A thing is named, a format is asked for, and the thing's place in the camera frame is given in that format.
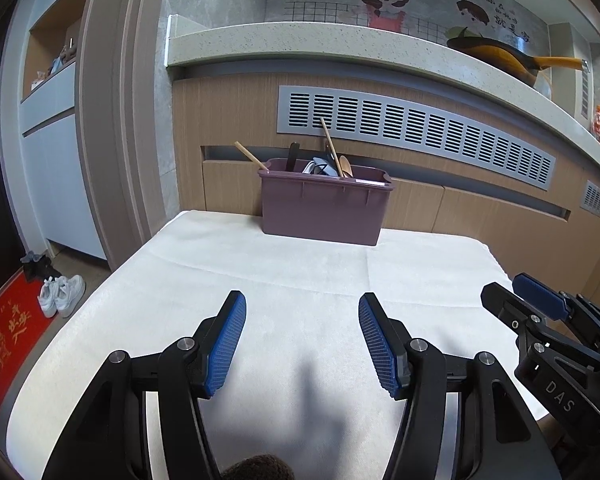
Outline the white ceramic spoon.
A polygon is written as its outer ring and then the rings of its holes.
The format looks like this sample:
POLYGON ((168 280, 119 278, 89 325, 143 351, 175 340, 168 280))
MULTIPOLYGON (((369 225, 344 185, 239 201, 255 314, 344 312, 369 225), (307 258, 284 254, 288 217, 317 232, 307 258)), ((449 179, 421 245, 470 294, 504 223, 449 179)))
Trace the white ceramic spoon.
POLYGON ((310 160, 302 170, 302 174, 321 174, 322 166, 317 165, 314 160, 310 160))

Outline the blue plastic rice spoon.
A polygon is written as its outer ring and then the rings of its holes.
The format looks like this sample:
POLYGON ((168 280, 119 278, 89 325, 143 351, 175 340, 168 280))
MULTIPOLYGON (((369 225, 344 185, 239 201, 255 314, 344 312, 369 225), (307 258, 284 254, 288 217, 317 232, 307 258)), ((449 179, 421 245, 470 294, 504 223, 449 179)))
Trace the blue plastic rice spoon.
POLYGON ((338 178, 338 172, 335 166, 332 166, 332 164, 326 160, 326 159, 322 159, 319 157, 314 157, 314 162, 317 163, 317 165, 321 165, 322 166, 322 173, 320 174, 320 176, 327 176, 327 177, 336 177, 338 178))

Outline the wooden spoon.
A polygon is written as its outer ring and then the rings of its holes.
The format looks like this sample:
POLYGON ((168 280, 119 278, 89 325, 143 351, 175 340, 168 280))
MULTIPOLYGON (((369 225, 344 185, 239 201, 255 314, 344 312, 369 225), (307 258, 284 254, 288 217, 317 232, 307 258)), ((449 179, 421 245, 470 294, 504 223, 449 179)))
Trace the wooden spoon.
POLYGON ((345 178, 353 178, 353 170, 350 162, 347 157, 344 155, 339 156, 340 169, 342 171, 342 175, 345 178))

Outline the white cabinet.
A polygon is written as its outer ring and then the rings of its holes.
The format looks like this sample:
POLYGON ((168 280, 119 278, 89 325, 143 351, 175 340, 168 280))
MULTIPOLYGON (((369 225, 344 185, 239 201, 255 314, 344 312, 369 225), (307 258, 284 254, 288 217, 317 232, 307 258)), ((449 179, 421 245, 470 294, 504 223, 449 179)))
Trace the white cabinet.
POLYGON ((17 0, 0 68, 0 163, 24 248, 104 250, 76 135, 76 48, 86 0, 17 0))

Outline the grey ventilation grille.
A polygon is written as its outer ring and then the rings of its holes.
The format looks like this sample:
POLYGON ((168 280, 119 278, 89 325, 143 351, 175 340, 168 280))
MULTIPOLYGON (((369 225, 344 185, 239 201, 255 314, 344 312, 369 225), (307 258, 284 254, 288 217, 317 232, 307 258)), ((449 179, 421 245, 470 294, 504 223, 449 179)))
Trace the grey ventilation grille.
POLYGON ((413 101, 310 86, 278 88, 277 132, 402 148, 501 174, 546 191, 555 157, 483 122, 413 101))

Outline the purple plastic bin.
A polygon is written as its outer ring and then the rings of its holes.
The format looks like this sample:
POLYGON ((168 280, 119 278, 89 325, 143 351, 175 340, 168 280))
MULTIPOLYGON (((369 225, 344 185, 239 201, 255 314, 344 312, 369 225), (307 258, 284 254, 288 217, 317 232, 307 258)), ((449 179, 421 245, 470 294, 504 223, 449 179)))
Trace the purple plastic bin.
POLYGON ((271 158, 261 179, 261 228, 266 234, 374 246, 394 185, 374 167, 352 167, 350 178, 306 174, 306 159, 286 169, 271 158))

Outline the small grey vent grille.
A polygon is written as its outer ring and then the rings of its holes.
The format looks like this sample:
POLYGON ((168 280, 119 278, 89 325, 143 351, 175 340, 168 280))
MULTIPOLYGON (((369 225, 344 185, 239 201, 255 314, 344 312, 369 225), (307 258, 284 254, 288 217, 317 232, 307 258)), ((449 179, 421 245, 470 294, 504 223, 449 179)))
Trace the small grey vent grille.
POLYGON ((580 207, 600 218, 600 187, 591 180, 585 183, 580 207))

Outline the red floor mat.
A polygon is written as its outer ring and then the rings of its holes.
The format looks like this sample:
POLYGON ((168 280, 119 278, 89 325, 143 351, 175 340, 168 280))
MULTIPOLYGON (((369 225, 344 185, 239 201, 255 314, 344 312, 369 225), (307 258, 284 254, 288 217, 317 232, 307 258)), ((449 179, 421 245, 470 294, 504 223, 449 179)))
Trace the red floor mat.
POLYGON ((24 360, 53 321, 38 304, 41 287, 19 270, 0 289, 0 408, 24 360))

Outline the white sneakers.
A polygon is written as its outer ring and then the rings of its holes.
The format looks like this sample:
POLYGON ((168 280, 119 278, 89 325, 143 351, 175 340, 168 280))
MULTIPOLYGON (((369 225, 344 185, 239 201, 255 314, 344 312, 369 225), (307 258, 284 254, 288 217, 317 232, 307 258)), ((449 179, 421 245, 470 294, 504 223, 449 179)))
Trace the white sneakers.
POLYGON ((85 292, 85 282, 81 275, 67 278, 48 278, 43 282, 38 294, 38 305, 42 315, 53 318, 58 314, 61 318, 70 318, 85 292))

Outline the long wooden chopstick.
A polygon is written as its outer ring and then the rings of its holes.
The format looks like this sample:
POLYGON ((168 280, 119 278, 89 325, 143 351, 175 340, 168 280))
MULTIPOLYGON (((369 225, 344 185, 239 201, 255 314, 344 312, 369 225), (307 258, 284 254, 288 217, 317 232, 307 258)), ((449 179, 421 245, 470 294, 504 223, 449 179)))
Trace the long wooden chopstick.
POLYGON ((324 131, 325 138, 327 140, 327 144, 328 144, 328 148, 329 148, 330 154, 332 154, 332 158, 334 159, 334 162, 335 162, 335 165, 336 165, 338 176, 340 178, 344 178, 343 170, 342 170, 341 165, 340 165, 340 160, 339 160, 338 154, 337 154, 337 152, 335 150, 334 142, 332 142, 332 136, 330 135, 329 128, 326 125, 324 117, 321 117, 320 121, 321 121, 321 125, 322 125, 323 131, 324 131))

